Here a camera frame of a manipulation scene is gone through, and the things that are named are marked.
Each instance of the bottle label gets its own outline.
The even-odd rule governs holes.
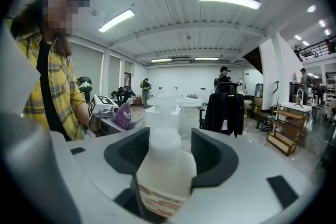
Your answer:
[[[140,197],[145,207],[153,213],[168,218],[174,215],[186,199],[168,197],[166,193],[153,191],[138,184]]]

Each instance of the sink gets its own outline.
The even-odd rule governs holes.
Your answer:
[[[298,110],[298,111],[302,111],[302,112],[309,112],[311,111],[311,106],[309,105],[302,105],[303,108],[296,104],[296,103],[292,103],[292,102],[284,102],[284,103],[280,103],[281,106],[285,107],[285,108],[289,108],[289,109],[294,109],[294,110]]]

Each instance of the balcony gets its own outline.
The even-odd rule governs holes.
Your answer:
[[[328,38],[327,42],[324,40],[300,50],[295,49],[294,53],[298,56],[301,62],[328,54],[334,54],[336,53],[336,36]]]

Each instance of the plastic bottle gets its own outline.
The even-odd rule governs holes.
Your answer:
[[[167,115],[183,100],[154,98],[162,115],[162,126],[149,138],[149,150],[138,172],[137,180],[142,203],[162,217],[174,215],[190,195],[192,178],[196,176],[194,156],[181,149],[181,137],[169,127]]]

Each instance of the yellow plaid shirt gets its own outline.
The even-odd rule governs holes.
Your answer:
[[[39,53],[39,43],[42,40],[39,29],[17,38],[18,45],[29,62],[36,68]],[[82,139],[81,128],[74,111],[85,102],[84,95],[79,91],[77,80],[72,69],[70,57],[63,57],[55,52],[55,43],[51,45],[48,58],[49,85],[52,100],[64,130],[72,140]],[[30,94],[24,114],[40,122],[49,130],[43,105],[40,80]]]

